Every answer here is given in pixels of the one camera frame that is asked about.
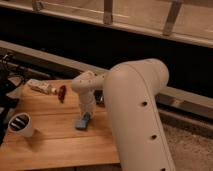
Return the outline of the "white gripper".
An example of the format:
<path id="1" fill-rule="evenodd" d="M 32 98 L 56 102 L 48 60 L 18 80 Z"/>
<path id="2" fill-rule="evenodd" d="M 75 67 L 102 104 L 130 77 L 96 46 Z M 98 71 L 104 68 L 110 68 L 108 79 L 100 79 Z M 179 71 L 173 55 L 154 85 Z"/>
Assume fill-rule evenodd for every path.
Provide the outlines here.
<path id="1" fill-rule="evenodd" d="M 81 114 L 89 113 L 93 116 L 93 110 L 96 106 L 96 100 L 93 91 L 88 91 L 86 93 L 81 93 L 79 95 L 79 106 L 81 109 Z"/>

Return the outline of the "dark object behind arm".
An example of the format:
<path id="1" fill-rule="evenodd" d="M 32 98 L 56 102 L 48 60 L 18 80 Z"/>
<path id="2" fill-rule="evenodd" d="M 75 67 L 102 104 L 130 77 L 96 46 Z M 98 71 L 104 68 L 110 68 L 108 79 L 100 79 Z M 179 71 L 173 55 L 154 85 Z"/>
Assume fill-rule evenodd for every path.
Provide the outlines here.
<path id="1" fill-rule="evenodd" d="M 96 90 L 95 93 L 95 100 L 96 100 L 96 104 L 99 106 L 104 106 L 104 95 L 103 95 L 103 91 L 102 90 Z"/>

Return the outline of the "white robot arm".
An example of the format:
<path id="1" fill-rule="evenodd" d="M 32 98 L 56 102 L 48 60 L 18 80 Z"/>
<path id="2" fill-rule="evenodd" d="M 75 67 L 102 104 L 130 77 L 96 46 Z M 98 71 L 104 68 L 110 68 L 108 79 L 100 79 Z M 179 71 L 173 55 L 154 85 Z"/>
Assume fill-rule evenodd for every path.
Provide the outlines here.
<path id="1" fill-rule="evenodd" d="M 86 71 L 71 82 L 82 113 L 92 113 L 101 90 L 123 171 L 176 171 L 155 96 L 169 80 L 158 59 L 123 62 L 96 75 Z"/>

